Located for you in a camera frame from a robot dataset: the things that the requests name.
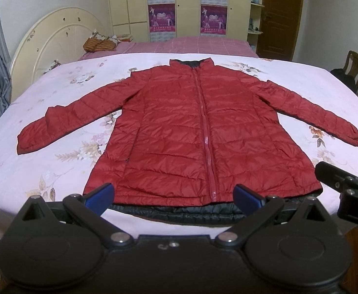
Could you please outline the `wooden chair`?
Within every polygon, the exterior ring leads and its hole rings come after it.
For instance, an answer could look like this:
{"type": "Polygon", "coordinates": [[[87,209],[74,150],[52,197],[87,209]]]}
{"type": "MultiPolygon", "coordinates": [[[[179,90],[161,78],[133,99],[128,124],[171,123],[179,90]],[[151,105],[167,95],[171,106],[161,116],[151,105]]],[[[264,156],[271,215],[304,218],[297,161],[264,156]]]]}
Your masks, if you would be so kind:
{"type": "Polygon", "coordinates": [[[346,63],[343,67],[344,72],[355,78],[358,85],[358,53],[350,50],[347,54],[346,63]]]}

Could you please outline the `lower left purple poster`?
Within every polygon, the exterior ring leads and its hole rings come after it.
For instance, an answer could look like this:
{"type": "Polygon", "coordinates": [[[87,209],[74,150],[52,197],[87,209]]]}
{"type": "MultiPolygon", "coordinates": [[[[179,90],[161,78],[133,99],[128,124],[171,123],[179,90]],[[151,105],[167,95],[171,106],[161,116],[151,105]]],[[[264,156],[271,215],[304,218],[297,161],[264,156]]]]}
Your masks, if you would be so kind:
{"type": "Polygon", "coordinates": [[[163,3],[148,6],[151,33],[175,32],[175,4],[163,3]]]}

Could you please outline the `red down jacket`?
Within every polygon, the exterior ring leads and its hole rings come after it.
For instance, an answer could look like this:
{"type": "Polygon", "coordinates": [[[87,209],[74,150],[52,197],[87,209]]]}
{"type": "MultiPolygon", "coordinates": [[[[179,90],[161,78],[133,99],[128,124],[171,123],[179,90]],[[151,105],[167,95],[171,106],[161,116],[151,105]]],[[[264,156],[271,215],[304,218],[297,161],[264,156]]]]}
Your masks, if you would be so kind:
{"type": "Polygon", "coordinates": [[[133,72],[67,106],[53,106],[18,135],[38,151],[121,111],[84,191],[115,188],[111,209],[184,224],[242,218],[233,188],[294,198],[322,191],[309,157],[281,126],[285,114],[358,147],[358,129],[274,82],[211,59],[133,72]]]}

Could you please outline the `purple poster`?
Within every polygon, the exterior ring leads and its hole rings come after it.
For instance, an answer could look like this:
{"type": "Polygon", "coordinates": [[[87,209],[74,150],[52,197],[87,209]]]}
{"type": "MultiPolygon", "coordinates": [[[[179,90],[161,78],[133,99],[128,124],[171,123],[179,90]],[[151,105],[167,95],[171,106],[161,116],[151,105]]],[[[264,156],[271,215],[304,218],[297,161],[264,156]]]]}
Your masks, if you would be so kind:
{"type": "Polygon", "coordinates": [[[226,35],[227,7],[201,5],[200,34],[226,35]]]}
{"type": "Polygon", "coordinates": [[[175,4],[163,3],[148,6],[151,33],[175,32],[175,4]]]}

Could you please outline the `pink checked bed sheet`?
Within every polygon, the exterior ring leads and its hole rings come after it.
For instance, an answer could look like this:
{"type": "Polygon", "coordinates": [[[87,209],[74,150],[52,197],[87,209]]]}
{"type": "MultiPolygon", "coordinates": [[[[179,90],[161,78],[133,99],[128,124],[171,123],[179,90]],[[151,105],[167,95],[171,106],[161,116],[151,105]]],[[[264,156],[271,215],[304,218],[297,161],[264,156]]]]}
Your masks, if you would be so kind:
{"type": "Polygon", "coordinates": [[[85,52],[80,61],[116,54],[175,53],[220,54],[258,58],[249,43],[226,37],[179,37],[165,42],[120,42],[113,51],[85,52]]]}

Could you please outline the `lower right purple poster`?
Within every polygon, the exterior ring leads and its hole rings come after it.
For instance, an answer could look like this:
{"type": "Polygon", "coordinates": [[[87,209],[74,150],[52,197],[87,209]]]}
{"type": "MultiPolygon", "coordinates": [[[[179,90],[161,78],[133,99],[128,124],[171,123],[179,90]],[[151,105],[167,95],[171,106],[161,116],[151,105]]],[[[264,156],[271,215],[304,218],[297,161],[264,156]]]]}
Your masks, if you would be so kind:
{"type": "Polygon", "coordinates": [[[201,5],[200,34],[226,35],[227,7],[201,5]]]}

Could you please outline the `black bag on chair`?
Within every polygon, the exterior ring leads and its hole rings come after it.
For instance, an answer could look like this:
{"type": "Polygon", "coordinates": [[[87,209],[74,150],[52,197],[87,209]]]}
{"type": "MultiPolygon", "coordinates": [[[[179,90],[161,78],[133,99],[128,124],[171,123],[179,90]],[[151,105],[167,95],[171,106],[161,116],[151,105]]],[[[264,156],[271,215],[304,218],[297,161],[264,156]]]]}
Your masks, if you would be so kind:
{"type": "Polygon", "coordinates": [[[355,78],[347,75],[342,68],[335,68],[330,72],[338,80],[340,80],[345,86],[347,86],[355,94],[358,90],[358,85],[356,84],[355,78]]]}

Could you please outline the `brown wooden door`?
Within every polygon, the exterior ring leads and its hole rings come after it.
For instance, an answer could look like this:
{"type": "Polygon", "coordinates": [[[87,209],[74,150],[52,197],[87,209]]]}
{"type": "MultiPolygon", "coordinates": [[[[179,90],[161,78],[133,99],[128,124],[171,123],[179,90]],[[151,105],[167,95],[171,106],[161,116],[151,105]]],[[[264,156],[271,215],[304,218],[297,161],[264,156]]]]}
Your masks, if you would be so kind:
{"type": "Polygon", "coordinates": [[[263,0],[256,53],[264,59],[293,59],[304,0],[263,0]]]}

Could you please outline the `cream rounded headboard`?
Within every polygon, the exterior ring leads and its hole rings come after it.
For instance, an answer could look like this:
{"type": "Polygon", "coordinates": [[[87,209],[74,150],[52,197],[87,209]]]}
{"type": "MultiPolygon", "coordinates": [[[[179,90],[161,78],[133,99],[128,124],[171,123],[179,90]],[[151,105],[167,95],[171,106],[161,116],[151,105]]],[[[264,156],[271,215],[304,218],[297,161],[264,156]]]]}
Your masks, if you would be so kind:
{"type": "Polygon", "coordinates": [[[60,8],[37,21],[12,59],[11,101],[20,97],[54,62],[67,64],[79,60],[84,54],[84,43],[94,31],[109,34],[95,15],[78,7],[60,8]]]}

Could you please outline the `cream wardrobe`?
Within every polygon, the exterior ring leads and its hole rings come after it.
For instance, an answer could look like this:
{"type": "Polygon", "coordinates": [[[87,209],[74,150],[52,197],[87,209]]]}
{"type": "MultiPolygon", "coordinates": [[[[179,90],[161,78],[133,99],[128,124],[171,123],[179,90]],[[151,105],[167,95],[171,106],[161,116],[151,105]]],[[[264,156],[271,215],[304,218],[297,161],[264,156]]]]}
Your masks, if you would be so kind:
{"type": "MultiPolygon", "coordinates": [[[[201,0],[174,0],[175,35],[201,33],[201,0]]],[[[131,34],[137,42],[150,41],[148,0],[109,0],[111,23],[116,35],[131,34]]],[[[247,40],[251,0],[227,0],[226,36],[247,40]]]]}

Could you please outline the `cream corner shelf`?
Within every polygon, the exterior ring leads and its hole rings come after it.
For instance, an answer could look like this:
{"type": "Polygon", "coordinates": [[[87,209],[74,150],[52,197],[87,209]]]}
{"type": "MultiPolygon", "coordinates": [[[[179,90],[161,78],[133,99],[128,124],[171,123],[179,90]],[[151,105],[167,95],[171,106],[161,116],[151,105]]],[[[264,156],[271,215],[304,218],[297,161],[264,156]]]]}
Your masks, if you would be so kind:
{"type": "Polygon", "coordinates": [[[263,8],[263,0],[250,0],[250,15],[249,15],[249,28],[247,33],[247,42],[252,48],[253,52],[256,52],[258,38],[263,33],[261,31],[261,18],[263,8]]]}

